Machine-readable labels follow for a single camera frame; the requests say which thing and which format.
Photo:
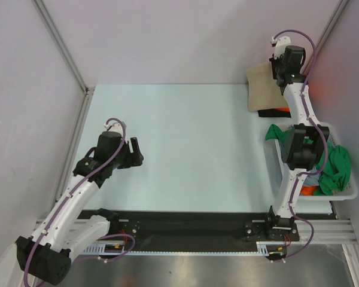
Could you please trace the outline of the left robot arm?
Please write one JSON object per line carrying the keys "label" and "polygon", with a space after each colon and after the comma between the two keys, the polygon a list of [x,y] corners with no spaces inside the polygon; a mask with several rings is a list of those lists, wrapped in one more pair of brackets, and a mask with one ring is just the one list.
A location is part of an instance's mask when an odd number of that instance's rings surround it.
{"label": "left robot arm", "polygon": [[134,248],[135,237],[126,233],[117,213],[110,210],[99,209],[80,228],[71,231],[71,227],[115,169],[138,167],[143,160],[137,138],[127,141],[122,132],[99,135],[97,145],[77,162],[67,189],[46,219],[29,237],[16,240],[25,286],[30,275],[43,283],[59,284],[75,259],[97,240],[120,238],[122,255]]}

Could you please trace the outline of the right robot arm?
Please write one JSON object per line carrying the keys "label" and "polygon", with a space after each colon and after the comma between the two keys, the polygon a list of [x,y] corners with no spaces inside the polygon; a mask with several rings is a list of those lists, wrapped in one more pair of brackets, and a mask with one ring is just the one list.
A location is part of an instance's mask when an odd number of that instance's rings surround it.
{"label": "right robot arm", "polygon": [[313,174],[313,167],[328,157],[330,130],[314,114],[307,77],[300,72],[305,59],[305,49],[291,44],[276,48],[270,58],[273,79],[288,104],[293,123],[282,144],[280,191],[264,224],[264,234],[274,241],[297,235],[294,208],[303,183]]}

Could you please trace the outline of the beige t shirt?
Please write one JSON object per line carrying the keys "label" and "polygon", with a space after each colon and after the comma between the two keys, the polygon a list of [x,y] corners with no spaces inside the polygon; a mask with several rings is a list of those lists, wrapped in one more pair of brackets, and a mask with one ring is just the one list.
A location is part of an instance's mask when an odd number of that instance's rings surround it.
{"label": "beige t shirt", "polygon": [[247,68],[245,75],[248,80],[249,112],[288,108],[280,88],[273,79],[269,62]]}

